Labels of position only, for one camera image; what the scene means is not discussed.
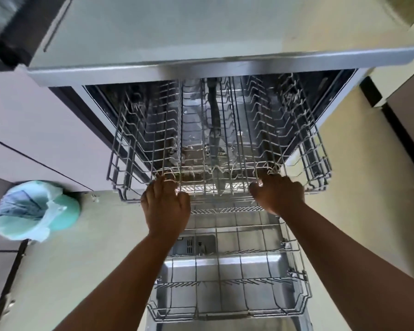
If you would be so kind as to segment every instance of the forearm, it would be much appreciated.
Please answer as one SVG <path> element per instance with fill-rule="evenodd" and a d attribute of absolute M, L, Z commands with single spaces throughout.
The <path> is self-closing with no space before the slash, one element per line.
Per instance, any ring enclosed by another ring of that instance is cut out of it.
<path fill-rule="evenodd" d="M 353 330 L 414 329 L 413 278 L 304 203 L 284 208 L 279 215 Z"/>
<path fill-rule="evenodd" d="M 171 237 L 144 238 L 55 331 L 136 330 L 173 243 Z"/>

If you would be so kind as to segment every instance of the hand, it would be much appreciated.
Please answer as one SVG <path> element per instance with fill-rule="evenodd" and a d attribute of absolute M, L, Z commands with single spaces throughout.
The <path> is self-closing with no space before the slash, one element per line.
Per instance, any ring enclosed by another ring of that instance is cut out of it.
<path fill-rule="evenodd" d="M 292 182 L 289 177 L 279 174 L 262 174 L 257 182 L 250 184 L 250 194 L 256 202 L 271 214 L 282 217 L 288 209 L 305 201 L 304 188 L 300 182 Z"/>
<path fill-rule="evenodd" d="M 172 244 L 185 229 L 190 217 L 190 197 L 184 192 L 176 195 L 177 187 L 175 181 L 164 181 L 164 177 L 158 177 L 141 196 L 149 235 L 169 239 Z"/>

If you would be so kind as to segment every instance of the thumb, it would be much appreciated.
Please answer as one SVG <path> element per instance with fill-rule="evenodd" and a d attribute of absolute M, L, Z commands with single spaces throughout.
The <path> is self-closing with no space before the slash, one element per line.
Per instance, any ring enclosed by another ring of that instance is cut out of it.
<path fill-rule="evenodd" d="M 260 192 L 261 187 L 259 187 L 259 183 L 257 182 L 252 182 L 249 186 L 248 186 L 248 190 L 250 191 L 250 194 L 253 196 L 253 198 L 255 200 L 258 199 L 258 194 Z"/>
<path fill-rule="evenodd" d="M 186 192 L 179 192 L 178 193 L 178 200 L 181 205 L 181 209 L 184 211 L 188 211 L 190 213 L 190 196 Z"/>

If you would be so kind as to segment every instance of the person's left hand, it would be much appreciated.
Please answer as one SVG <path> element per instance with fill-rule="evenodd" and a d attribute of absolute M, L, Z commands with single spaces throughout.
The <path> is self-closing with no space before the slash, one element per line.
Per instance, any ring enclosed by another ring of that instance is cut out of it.
<path fill-rule="evenodd" d="M 172 243 L 185 229 L 190 217 L 190 196 L 182 191 L 177 195 L 177 187 L 175 181 L 158 177 L 141 196 L 149 235 L 170 239 Z"/>

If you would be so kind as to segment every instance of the white plastic bag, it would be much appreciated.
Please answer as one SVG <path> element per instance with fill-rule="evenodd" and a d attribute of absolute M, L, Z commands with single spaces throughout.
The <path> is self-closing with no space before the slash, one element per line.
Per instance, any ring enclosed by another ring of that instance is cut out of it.
<path fill-rule="evenodd" d="M 0 200 L 0 235 L 44 241 L 50 223 L 64 208 L 53 202 L 62 193 L 62 188 L 37 180 L 12 187 Z"/>

